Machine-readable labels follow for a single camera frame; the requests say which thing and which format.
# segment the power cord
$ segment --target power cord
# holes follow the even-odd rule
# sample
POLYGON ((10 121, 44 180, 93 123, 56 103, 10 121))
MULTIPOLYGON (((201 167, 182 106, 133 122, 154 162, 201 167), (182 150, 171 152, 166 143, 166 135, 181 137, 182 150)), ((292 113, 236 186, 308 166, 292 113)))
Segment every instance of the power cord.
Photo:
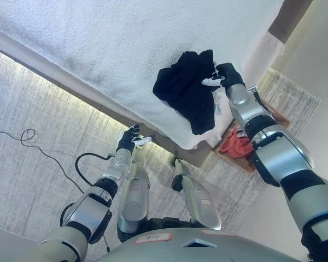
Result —
POLYGON ((110 158, 110 156, 107 156, 107 157, 102 157, 100 156, 99 154, 95 154, 95 153, 84 153, 84 154, 81 154, 79 157, 77 157, 77 159, 75 160, 75 169, 78 173, 78 175, 89 185, 92 187, 92 184, 90 183, 89 180, 87 180, 85 178, 85 176, 82 175, 82 173, 80 172, 79 170, 79 167, 78 167, 78 163, 79 163, 79 160, 82 158, 82 157, 85 157, 85 156, 94 156, 94 157, 98 157, 102 160, 108 160, 110 158))
POLYGON ((54 161, 57 163, 57 165, 61 168, 61 170, 62 170, 64 176, 65 176, 68 180, 70 180, 70 181, 71 181, 71 182, 72 182, 72 183, 78 188, 78 190, 83 194, 84 191, 78 186, 78 184, 77 184, 73 179, 71 179, 69 176, 67 176, 67 174, 66 174, 65 170, 63 169, 62 165, 60 164, 60 162, 59 162, 56 158, 54 158, 54 157, 52 157, 52 156, 46 154, 46 153, 45 153, 45 152, 44 152, 39 146, 36 146, 36 145, 26 145, 26 144, 24 144, 24 141, 29 141, 29 140, 33 139, 33 137, 35 137, 36 133, 37 133, 37 132, 35 131, 35 129, 33 129, 33 128, 28 128, 28 129, 26 129, 26 130, 23 131, 23 133, 21 134, 21 137, 20 137, 20 138, 16 138, 16 137, 14 137, 13 135, 11 135, 11 134, 9 134, 9 133, 7 133, 7 132, 0 131, 0 134, 8 135, 8 136, 11 137, 12 139, 17 140, 17 141, 20 141, 22 146, 25 146, 25 147, 35 147, 35 148, 39 149, 39 151, 40 151, 44 156, 46 156, 46 157, 51 158, 52 160, 54 160, 54 161), (32 134, 31 136, 28 136, 28 134, 29 134, 30 131, 33 131, 33 134, 32 134))
MULTIPOLYGON (((60 164, 60 162, 59 162, 56 158, 54 158, 54 157, 52 157, 52 156, 46 154, 46 153, 45 153, 45 152, 44 152, 39 146, 36 146, 36 145, 26 145, 26 144, 24 144, 25 141, 29 141, 29 140, 31 140, 31 139, 33 139, 33 138, 35 137, 35 135, 37 134, 37 132, 36 132, 35 129, 33 129, 33 128, 28 128, 28 129, 24 130, 24 131, 22 132, 20 138, 17 138, 17 137, 15 137, 15 136, 13 136, 13 135, 7 133, 7 132, 4 132, 4 131, 0 131, 0 134, 8 135, 8 136, 11 137, 12 139, 17 140, 17 141, 20 141, 20 142, 21 142, 21 145, 24 146, 24 147, 35 147, 35 148, 39 149, 39 151, 40 151, 44 156, 46 156, 46 157, 51 158, 52 160, 54 160, 54 161, 57 163, 57 165, 61 168, 61 170, 62 170, 64 176, 65 176, 68 180, 70 180, 70 181, 71 181, 71 182, 72 182, 72 183, 78 188, 78 190, 79 190, 82 194, 84 193, 84 191, 78 186, 78 184, 66 174, 64 168, 62 167, 62 165, 60 164), (31 136, 28 136, 28 134, 29 134, 30 131, 33 131, 33 134, 32 134, 31 136)), ((95 157, 98 157, 98 158, 100 158, 100 159, 102 159, 102 160, 108 160, 109 158, 111 158, 111 156, 102 157, 102 156, 100 156, 100 155, 98 155, 98 154, 94 154, 94 153, 84 153, 84 154, 81 154, 79 157, 77 157, 77 159, 76 159, 76 161, 75 161, 75 169, 77 170, 77 173, 79 174, 79 176, 80 176, 80 177, 81 177, 81 178, 82 178, 87 184, 89 184, 90 186, 92 186, 92 184, 91 184, 91 183, 90 183, 90 182, 89 182, 89 181, 88 181, 88 180, 87 180, 87 179, 81 174, 81 172, 80 172, 80 170, 79 170, 79 168, 78 168, 79 160, 80 160, 83 156, 95 156, 95 157)), ((64 219, 64 216, 65 216, 67 210, 68 210, 73 204, 74 204, 74 203, 70 203, 69 205, 67 205, 67 206, 63 209, 63 211, 62 211, 62 213, 61 213, 61 216, 60 216, 60 226, 62 226, 62 224, 63 224, 63 219, 64 219)), ((110 248, 109 248, 109 246, 108 246, 108 242, 107 242, 106 237, 105 237, 104 235, 103 235, 103 239, 104 239, 104 243, 106 244, 106 250, 107 250, 107 253, 109 253, 109 252, 110 252, 110 248)))

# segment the black cloth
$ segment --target black cloth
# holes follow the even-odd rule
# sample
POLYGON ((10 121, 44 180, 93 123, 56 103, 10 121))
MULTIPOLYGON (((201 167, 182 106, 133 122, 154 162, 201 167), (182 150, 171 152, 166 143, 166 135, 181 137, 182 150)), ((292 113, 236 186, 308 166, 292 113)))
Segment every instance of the black cloth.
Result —
POLYGON ((195 135, 215 127, 212 89, 201 84, 203 79, 211 78, 214 71, 213 50, 200 55, 187 51, 176 64, 159 71, 153 87, 159 99, 190 121, 195 135))

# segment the bed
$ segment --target bed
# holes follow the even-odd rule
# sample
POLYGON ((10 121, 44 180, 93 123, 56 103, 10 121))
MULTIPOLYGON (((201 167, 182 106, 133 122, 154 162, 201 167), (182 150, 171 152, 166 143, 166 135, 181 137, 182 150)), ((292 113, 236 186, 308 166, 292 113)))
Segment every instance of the bed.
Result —
MULTIPOLYGON (((299 2, 296 17, 310 3, 299 2)), ((153 95, 158 71, 184 51, 213 49, 216 63, 233 62, 247 86, 258 83, 284 48, 286 33, 275 25, 282 4, 0 1, 0 51, 116 120, 142 123, 143 135, 200 166, 232 121, 224 90, 214 92, 221 107, 215 128, 193 135, 189 122, 153 95)))

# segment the label sticker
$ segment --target label sticker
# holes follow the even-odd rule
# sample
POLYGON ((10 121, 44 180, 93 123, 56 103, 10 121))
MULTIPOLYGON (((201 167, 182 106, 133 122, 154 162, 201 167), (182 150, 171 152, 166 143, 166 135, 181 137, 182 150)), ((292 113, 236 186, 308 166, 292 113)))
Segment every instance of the label sticker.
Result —
POLYGON ((136 239, 135 244, 164 242, 170 239, 171 239, 171 233, 159 233, 159 234, 140 236, 138 239, 136 239))
POLYGON ((212 229, 201 229, 201 232, 206 235, 220 235, 220 236, 236 236, 235 234, 218 231, 218 230, 212 230, 212 229))
POLYGON ((141 190, 141 185, 140 184, 133 184, 131 186, 132 191, 140 191, 141 190))
POLYGON ((210 203, 210 201, 208 199, 201 199, 201 203, 202 203, 202 205, 207 205, 207 206, 212 205, 212 203, 210 203))

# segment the mattress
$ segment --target mattress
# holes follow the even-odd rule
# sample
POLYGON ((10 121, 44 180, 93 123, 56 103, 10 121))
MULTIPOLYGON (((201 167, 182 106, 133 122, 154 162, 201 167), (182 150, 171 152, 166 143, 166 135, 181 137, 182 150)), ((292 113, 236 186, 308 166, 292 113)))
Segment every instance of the mattress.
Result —
POLYGON ((215 128, 193 135, 188 120, 153 95, 158 71, 184 51, 213 49, 216 63, 232 62, 255 84, 280 50, 273 37, 271 54, 260 54, 282 2, 0 1, 0 31, 86 83, 104 106, 191 149, 216 145, 232 121, 224 90, 214 92, 215 128))

